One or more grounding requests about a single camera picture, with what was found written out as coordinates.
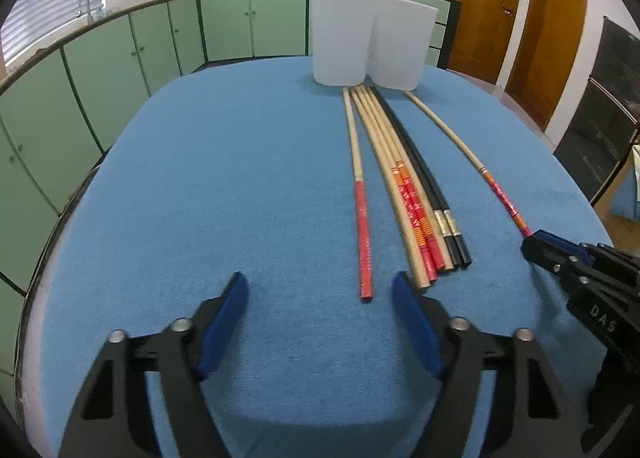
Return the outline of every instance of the black refrigerator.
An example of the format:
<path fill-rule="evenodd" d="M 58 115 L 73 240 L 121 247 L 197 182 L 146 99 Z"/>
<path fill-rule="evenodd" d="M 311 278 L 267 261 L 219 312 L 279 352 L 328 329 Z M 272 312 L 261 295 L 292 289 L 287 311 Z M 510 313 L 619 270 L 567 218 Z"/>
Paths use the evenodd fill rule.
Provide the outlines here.
<path fill-rule="evenodd" d="M 624 165 L 639 130 L 640 39 L 605 18 L 587 88 L 554 154 L 594 204 Z"/>

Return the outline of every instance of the metal bolt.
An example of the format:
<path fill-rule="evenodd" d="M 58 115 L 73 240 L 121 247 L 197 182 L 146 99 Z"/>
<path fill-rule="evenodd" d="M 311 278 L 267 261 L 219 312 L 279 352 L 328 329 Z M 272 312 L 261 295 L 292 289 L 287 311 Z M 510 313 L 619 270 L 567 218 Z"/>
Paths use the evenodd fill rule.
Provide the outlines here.
<path fill-rule="evenodd" d="M 469 324 L 469 321 L 467 321 L 464 317 L 452 317 L 451 321 L 449 322 L 449 326 L 451 326 L 454 330 L 464 332 L 466 330 L 469 330 L 471 325 Z"/>
<path fill-rule="evenodd" d="M 124 339 L 127 338 L 127 333 L 124 330 L 114 330 L 109 334 L 107 340 L 110 343 L 121 343 Z"/>
<path fill-rule="evenodd" d="M 191 328 L 191 319 L 187 317 L 180 317 L 180 319 L 176 319 L 171 323 L 171 330 L 174 332 L 186 332 L 189 328 Z"/>
<path fill-rule="evenodd" d="M 516 337 L 521 341 L 532 341 L 535 339 L 533 332 L 529 328 L 520 328 L 516 330 Z"/>

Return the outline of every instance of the wall faucet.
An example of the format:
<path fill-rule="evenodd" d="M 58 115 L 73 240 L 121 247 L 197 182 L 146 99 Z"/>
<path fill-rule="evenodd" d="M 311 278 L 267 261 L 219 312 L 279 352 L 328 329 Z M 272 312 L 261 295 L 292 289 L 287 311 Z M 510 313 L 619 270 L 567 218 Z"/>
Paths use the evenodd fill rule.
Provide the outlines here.
<path fill-rule="evenodd" d="M 82 16 L 82 0 L 78 0 L 78 18 Z M 94 22 L 94 18 L 91 15 L 91 6 L 89 0 L 86 0 L 86 22 L 91 24 Z"/>

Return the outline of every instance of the blue tablecloth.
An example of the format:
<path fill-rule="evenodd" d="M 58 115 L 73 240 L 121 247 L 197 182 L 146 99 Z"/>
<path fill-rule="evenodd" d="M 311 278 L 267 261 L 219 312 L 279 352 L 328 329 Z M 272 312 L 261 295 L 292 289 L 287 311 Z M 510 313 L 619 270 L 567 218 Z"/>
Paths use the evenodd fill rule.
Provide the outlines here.
<path fill-rule="evenodd" d="M 469 145 L 532 230 L 609 242 L 583 194 L 507 109 L 459 76 L 426 67 L 415 91 Z M 383 91 L 432 168 L 474 262 L 429 294 L 482 330 L 534 330 L 580 412 L 604 348 L 572 318 L 550 275 L 520 254 L 518 229 L 458 148 L 401 92 Z M 41 394 L 52 446 L 113 329 L 161 330 L 240 270 L 250 300 L 221 369 L 202 389 L 235 457 L 408 456 L 439 383 L 392 311 L 407 270 L 382 177 L 358 122 L 374 285 L 358 299 L 353 175 L 341 88 L 310 58 L 203 70 L 149 100 L 113 146 L 68 226 L 44 321 Z M 466 454 L 481 445 L 482 380 Z M 177 455 L 150 376 L 164 455 Z"/>

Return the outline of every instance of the bundle of chopsticks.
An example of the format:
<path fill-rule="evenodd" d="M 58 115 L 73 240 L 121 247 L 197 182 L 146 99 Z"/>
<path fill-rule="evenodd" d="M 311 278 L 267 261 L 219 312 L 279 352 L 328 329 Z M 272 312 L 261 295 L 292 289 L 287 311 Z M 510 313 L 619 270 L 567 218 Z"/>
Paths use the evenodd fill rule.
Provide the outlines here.
<path fill-rule="evenodd" d="M 415 144 L 375 88 L 343 90 L 356 181 L 356 216 L 360 258 L 360 297 L 373 296 L 371 254 L 360 148 L 351 107 L 355 102 L 380 164 L 419 288 L 433 283 L 438 272 L 468 266 L 468 250 L 447 201 Z"/>

